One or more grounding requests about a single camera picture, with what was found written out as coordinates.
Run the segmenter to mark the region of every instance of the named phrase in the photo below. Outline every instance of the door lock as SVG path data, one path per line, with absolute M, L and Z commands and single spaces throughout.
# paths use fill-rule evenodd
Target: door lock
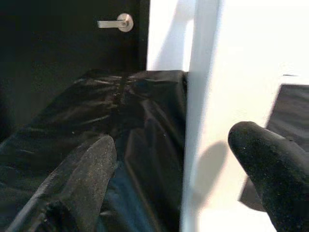
M 126 13 L 119 15 L 116 21 L 98 21 L 98 28 L 118 28 L 123 32 L 131 31 L 133 26 L 132 16 Z

